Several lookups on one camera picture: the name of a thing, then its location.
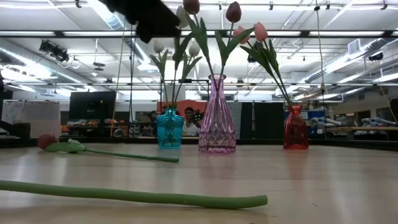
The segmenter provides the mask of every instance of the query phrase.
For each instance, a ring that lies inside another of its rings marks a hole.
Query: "table surface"
[[[87,144],[89,148],[180,157],[178,164],[36,147],[0,150],[0,179],[144,192],[218,196],[267,194],[269,205],[217,210],[0,191],[0,223],[375,224],[398,220],[398,154],[343,147],[238,146],[201,155],[197,146]]]

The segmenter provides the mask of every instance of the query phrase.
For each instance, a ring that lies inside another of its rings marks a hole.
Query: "blue vase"
[[[176,109],[166,109],[166,114],[156,118],[157,142],[161,149],[179,149],[182,140],[184,118],[176,115]]]

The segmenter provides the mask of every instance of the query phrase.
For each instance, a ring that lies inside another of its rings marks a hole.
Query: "man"
[[[194,110],[191,107],[185,109],[185,121],[182,129],[183,136],[199,136],[200,124],[195,121]]]

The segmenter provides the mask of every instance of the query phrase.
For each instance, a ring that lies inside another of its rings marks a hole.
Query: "monitor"
[[[112,118],[115,99],[115,91],[72,92],[69,119]]]

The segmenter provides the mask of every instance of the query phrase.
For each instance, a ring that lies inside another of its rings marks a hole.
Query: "faceted glass vase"
[[[199,132],[199,151],[202,153],[229,154],[236,150],[234,124],[224,96],[225,78],[225,75],[215,75],[215,79],[209,76],[211,95]]]
[[[176,109],[166,109],[166,114],[156,118],[157,142],[161,149],[180,149],[184,118]]]
[[[301,117],[302,106],[293,106],[285,122],[284,149],[308,149],[308,132]]]

